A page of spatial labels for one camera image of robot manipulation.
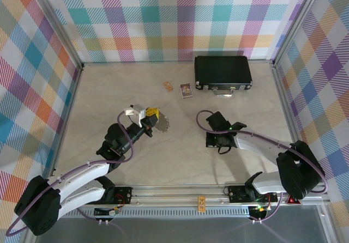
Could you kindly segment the clear plastic bag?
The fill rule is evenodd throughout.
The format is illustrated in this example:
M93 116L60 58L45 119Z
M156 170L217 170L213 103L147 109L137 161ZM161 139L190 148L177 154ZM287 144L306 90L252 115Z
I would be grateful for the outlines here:
M170 127L170 121L164 114L159 114L159 120L155 125L155 129L158 133L166 133Z

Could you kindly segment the small picture card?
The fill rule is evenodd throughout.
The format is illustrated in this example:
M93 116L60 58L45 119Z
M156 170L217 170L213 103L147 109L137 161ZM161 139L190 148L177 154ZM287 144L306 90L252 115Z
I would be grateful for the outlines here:
M182 98L185 99L193 97L193 91L190 83L180 84L179 86Z

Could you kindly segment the black briefcase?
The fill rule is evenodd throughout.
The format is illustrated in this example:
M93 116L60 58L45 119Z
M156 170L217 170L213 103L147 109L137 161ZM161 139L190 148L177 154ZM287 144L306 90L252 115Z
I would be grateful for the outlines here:
M246 56L197 56L194 59L197 90L249 90L253 80Z

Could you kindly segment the small black circuit board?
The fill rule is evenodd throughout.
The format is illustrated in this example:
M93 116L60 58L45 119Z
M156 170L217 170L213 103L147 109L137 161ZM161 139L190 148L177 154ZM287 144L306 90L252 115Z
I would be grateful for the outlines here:
M120 213L119 206L114 208L94 208L94 216L116 216Z
M250 206L249 207L249 219L251 220L259 220L267 217L268 209L266 206Z

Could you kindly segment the grey metal sheet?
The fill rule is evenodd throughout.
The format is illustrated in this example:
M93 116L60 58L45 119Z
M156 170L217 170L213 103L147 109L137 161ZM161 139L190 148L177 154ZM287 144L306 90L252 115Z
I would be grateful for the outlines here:
M323 207L282 206L269 219L116 217L109 224L65 217L35 243L339 243Z

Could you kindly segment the aluminium side rail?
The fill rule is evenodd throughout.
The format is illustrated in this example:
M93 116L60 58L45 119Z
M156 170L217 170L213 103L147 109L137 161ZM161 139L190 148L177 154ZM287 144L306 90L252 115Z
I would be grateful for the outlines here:
M293 142L296 142L297 140L301 140L302 138L298 133L297 124L292 112L291 105L287 99L286 90L282 83L280 73L274 64L272 64L271 70L291 139Z
M63 110L64 117L63 117L63 123L61 124L61 132L58 135L56 147L55 147L52 159L51 159L50 164L49 164L48 175L52 175L56 169L57 162L59 160L59 155L60 155L62 147L63 147L64 138L65 138L65 135L67 132L68 121L70 119L70 114L73 110L73 105L75 102L76 93L77 93L77 90L79 88L81 76L82 76L82 73L84 71L85 65L86 65L86 63L83 62L81 64L81 66L77 67L77 73L76 73L75 80L72 81L72 83L71 83L71 87L70 87L69 92L68 92L70 94L70 96L67 96L69 98L68 104L66 105L67 108Z

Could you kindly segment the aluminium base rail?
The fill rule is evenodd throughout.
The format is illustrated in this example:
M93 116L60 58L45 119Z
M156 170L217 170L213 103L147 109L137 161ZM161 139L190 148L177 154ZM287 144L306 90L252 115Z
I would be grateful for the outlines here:
M243 185L231 185L241 188ZM300 199L301 205L288 205L287 193L273 193L254 202L230 202L229 185L181 185L181 186L147 186L127 187L117 185L113 198L109 202L90 202L74 209L62 217L86 215L98 221L111 220L115 217L246 217L249 218L250 206L266 206L267 216L277 206L316 205L323 210L329 204L327 194L308 194ZM198 212L198 196L206 197L206 211ZM119 206L116 216L94 216L94 208L114 208Z

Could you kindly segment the aluminium frame post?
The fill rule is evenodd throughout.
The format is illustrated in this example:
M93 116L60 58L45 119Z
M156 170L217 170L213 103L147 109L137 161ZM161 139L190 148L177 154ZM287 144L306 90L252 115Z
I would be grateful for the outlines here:
M266 58L277 68L315 0L290 0Z
M49 0L37 0L38 4L42 8L44 14L47 16L47 20L52 26L53 30L57 33L57 36L62 42L62 45L65 47L66 51L72 58L72 60L76 63L78 69L80 71L84 68L84 63L81 61L78 53L76 52L73 44L71 43L67 32L65 31L62 23L60 22L55 9L52 7Z

